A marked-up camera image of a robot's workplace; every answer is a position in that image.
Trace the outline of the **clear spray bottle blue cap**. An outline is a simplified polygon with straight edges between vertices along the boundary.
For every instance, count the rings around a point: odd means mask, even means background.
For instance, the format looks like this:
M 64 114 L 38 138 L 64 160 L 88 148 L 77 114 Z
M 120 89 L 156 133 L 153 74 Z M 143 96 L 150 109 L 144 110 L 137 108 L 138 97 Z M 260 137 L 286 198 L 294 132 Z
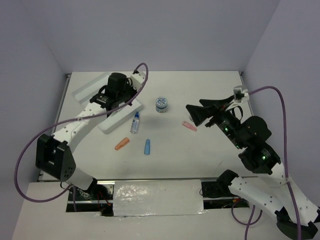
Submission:
M 132 134 L 137 134 L 139 130 L 139 123 L 140 123 L 140 113 L 137 111 L 133 117 L 130 132 Z

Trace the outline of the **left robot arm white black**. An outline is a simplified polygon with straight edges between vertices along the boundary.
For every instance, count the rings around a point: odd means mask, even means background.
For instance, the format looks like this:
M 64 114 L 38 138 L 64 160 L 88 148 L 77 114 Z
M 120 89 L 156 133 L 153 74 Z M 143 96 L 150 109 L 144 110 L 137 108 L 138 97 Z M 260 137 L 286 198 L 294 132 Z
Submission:
M 86 199 L 95 198 L 98 181 L 76 166 L 73 153 L 93 128 L 107 120 L 113 111 L 120 110 L 139 92 L 145 79 L 146 75 L 137 70 L 131 76 L 111 73 L 106 84 L 89 99 L 75 121 L 52 135 L 44 133 L 37 139 L 36 167 L 60 182 L 74 185 Z

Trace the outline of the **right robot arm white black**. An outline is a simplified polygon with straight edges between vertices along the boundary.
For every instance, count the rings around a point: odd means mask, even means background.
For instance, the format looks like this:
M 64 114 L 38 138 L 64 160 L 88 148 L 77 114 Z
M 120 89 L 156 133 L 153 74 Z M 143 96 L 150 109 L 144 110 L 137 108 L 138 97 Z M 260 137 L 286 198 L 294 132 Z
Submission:
M 200 105 L 186 105 L 194 124 L 216 125 L 239 150 L 244 167 L 257 175 L 270 189 L 267 194 L 255 188 L 232 170 L 225 170 L 215 182 L 202 183 L 207 198 L 239 196 L 251 202 L 276 222 L 277 228 L 292 240 L 311 240 L 318 232 L 320 208 L 313 204 L 296 183 L 286 177 L 279 155 L 267 144 L 271 136 L 267 123 L 259 116 L 244 122 L 236 117 L 233 97 L 201 99 Z

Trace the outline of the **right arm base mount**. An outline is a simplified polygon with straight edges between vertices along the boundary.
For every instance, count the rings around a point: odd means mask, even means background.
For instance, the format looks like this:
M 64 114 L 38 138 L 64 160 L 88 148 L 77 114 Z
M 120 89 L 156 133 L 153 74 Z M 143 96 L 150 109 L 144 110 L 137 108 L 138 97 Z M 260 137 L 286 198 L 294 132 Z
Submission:
M 236 202 L 239 202 L 235 205 L 236 208 L 249 207 L 249 203 L 246 200 L 241 200 L 239 196 L 220 189 L 216 181 L 202 181 L 199 194 L 203 198 L 205 210 L 230 209 Z

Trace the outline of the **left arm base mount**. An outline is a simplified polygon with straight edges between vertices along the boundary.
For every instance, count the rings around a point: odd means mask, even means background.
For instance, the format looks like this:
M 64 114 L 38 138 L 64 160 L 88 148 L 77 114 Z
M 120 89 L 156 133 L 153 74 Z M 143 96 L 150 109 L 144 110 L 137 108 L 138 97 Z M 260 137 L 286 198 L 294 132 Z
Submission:
M 71 187 L 68 190 L 66 202 L 66 213 L 97 213 L 99 216 L 114 216 L 114 188 L 115 183 L 110 181 L 99 181 L 98 190 L 95 195 L 80 190 L 74 191 Z

